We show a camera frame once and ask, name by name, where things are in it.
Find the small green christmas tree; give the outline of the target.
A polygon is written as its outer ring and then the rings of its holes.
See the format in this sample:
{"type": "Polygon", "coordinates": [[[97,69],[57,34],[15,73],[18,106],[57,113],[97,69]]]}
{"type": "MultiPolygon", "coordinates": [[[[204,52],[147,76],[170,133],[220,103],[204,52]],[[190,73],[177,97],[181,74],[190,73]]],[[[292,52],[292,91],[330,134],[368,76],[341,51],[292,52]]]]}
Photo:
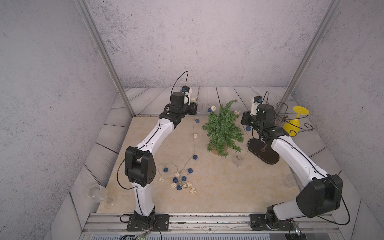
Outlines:
{"type": "Polygon", "coordinates": [[[208,152],[217,152],[221,157],[229,155],[228,149],[232,149],[236,153],[242,152],[241,147],[236,142],[242,143],[244,134],[236,124],[239,115],[231,110],[232,105],[237,102],[238,100],[235,99],[221,105],[219,113],[210,113],[208,121],[202,126],[202,129],[207,132],[207,137],[209,137],[208,152]]]}

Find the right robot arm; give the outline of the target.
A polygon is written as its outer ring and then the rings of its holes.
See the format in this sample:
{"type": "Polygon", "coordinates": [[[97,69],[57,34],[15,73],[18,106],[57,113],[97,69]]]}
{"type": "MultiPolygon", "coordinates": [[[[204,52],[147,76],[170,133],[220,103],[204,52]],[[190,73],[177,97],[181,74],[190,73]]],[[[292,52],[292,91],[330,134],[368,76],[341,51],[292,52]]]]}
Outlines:
{"type": "Polygon", "coordinates": [[[248,141],[249,151],[269,165],[284,159],[304,187],[295,199],[267,208],[264,224],[269,229],[279,230],[285,222],[296,218],[319,217],[346,203],[342,196],[343,180],[315,164],[287,131],[276,126],[272,105],[253,103],[251,110],[243,114],[241,123],[259,136],[248,141]]]}

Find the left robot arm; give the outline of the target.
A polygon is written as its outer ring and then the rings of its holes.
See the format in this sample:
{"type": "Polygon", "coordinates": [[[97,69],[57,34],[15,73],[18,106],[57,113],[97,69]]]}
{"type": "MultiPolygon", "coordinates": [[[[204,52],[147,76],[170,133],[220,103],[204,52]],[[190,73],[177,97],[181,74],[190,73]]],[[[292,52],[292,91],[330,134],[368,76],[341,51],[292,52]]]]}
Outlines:
{"type": "Polygon", "coordinates": [[[136,207],[132,215],[136,223],[147,229],[155,225],[155,205],[152,188],[157,168],[154,156],[167,138],[186,115],[197,113],[197,103],[191,101],[191,90],[184,86],[173,92],[170,103],[159,115],[157,125],[136,147],[128,147],[125,153],[125,175],[135,189],[136,207]]]}

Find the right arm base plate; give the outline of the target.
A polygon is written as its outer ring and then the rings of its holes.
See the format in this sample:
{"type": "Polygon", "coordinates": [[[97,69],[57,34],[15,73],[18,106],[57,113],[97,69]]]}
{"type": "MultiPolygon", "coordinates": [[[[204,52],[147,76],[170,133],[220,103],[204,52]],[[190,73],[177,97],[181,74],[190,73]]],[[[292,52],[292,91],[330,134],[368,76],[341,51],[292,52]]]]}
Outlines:
{"type": "Polygon", "coordinates": [[[278,220],[268,214],[250,214],[250,227],[253,231],[293,231],[293,223],[289,220],[278,220]]]}

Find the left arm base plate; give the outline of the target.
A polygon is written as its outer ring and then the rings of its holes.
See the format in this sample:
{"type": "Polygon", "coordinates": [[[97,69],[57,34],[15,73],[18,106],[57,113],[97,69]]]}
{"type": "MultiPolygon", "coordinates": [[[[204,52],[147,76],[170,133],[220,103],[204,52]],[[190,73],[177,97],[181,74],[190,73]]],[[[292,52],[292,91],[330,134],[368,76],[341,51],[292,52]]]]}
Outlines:
{"type": "Polygon", "coordinates": [[[151,228],[167,232],[169,230],[170,215],[151,214],[148,217],[143,217],[137,213],[130,215],[127,223],[128,232],[147,231],[151,228]]]}

